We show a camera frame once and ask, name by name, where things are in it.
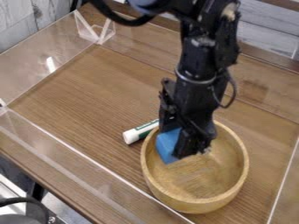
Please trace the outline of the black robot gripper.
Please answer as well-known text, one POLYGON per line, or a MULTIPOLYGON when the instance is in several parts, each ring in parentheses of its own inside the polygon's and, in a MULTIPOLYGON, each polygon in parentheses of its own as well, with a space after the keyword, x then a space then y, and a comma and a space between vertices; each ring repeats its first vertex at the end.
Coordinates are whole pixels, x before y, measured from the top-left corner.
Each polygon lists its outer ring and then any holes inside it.
POLYGON ((199 77, 177 68, 175 75, 177 80, 165 78, 162 81, 159 129, 162 133, 175 130, 178 140, 173 155, 183 159, 205 154, 218 136, 213 117, 218 108, 230 106, 221 103, 230 71, 225 69, 199 77))

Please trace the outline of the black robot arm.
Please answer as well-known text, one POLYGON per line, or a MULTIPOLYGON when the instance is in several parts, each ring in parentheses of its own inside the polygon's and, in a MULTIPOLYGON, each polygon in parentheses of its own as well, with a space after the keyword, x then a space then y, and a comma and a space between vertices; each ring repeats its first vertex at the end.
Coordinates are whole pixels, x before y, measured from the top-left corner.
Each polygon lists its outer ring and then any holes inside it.
POLYGON ((237 85, 230 67, 239 57, 239 0, 127 0, 141 12, 137 19, 119 16, 106 0, 90 1, 126 26, 145 25, 166 12, 181 21, 182 56, 177 79, 162 80, 155 147, 167 164, 203 154, 218 137, 214 112, 230 107, 222 99, 227 86, 237 85))

